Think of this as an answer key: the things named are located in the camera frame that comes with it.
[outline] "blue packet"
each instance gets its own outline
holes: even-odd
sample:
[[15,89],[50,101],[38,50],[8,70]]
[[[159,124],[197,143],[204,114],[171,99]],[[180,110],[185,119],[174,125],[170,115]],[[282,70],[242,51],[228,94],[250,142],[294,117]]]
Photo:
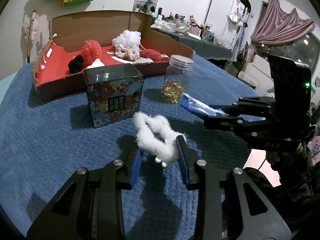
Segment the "blue packet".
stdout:
[[229,116],[229,114],[226,114],[220,108],[213,109],[206,104],[192,98],[188,94],[182,95],[180,106],[201,119],[204,119],[205,116]]

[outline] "black label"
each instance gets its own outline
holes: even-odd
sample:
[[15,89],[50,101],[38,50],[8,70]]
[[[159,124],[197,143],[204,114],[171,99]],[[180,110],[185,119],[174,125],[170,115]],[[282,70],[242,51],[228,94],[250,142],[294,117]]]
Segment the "black label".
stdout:
[[125,106],[124,99],[125,99],[125,95],[117,96],[114,98],[108,98],[109,112],[123,109]]

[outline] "red yarn ball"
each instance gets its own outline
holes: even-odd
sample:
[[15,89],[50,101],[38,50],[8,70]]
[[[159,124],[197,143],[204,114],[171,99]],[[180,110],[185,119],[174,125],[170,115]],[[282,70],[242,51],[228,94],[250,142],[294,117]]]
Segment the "red yarn ball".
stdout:
[[84,60],[83,65],[86,68],[87,66],[90,66],[97,58],[100,58],[101,46],[97,41],[85,41],[80,54]]
[[144,49],[140,51],[140,57],[150,58],[154,62],[162,61],[161,54],[153,49]]

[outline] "bottle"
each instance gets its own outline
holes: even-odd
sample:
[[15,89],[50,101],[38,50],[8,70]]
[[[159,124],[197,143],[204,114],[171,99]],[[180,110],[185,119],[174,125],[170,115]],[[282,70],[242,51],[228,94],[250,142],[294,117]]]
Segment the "bottle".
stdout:
[[194,61],[190,58],[172,55],[164,76],[161,94],[170,103],[180,102],[189,85]]
[[206,26],[205,29],[203,30],[203,33],[202,33],[202,39],[204,41],[207,41],[210,39],[210,26]]

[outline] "teddy bear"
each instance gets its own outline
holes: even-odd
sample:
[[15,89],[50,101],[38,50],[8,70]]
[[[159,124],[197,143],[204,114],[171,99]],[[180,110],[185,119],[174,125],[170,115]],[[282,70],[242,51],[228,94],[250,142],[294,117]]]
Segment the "teddy bear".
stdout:
[[[33,41],[35,39],[35,36],[37,34],[37,29],[38,29],[38,18],[39,16],[36,14],[35,15],[35,19],[33,20],[33,26],[32,26],[32,31],[31,31],[31,41]],[[30,25],[30,21],[25,21],[23,24],[22,24],[22,28],[23,28],[23,31],[25,33],[25,39],[28,40],[28,35],[29,35],[29,25]]]

